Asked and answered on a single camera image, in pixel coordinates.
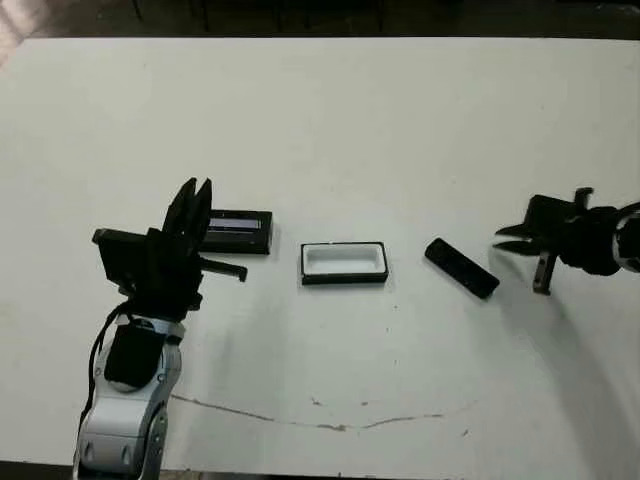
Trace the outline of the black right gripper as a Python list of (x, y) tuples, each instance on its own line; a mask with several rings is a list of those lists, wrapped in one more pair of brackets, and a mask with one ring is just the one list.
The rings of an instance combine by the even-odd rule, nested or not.
[(495, 232), (517, 239), (495, 243), (495, 249), (539, 257), (533, 280), (536, 293), (550, 293), (557, 260), (592, 275), (610, 276), (619, 270), (612, 247), (617, 209), (590, 208), (592, 193), (591, 187), (581, 187), (571, 201), (535, 195), (527, 207), (527, 225), (510, 225)]

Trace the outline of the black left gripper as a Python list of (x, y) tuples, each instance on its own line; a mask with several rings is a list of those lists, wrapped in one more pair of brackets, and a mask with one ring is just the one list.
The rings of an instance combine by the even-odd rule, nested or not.
[[(151, 228), (144, 236), (140, 270), (123, 289), (126, 313), (182, 321), (200, 308), (199, 288), (206, 272), (246, 280), (246, 267), (200, 255), (209, 225), (213, 185), (206, 178), (196, 193), (195, 187), (195, 177), (187, 180), (167, 209), (164, 231)], [(190, 235), (178, 234), (185, 230), (188, 214)]]

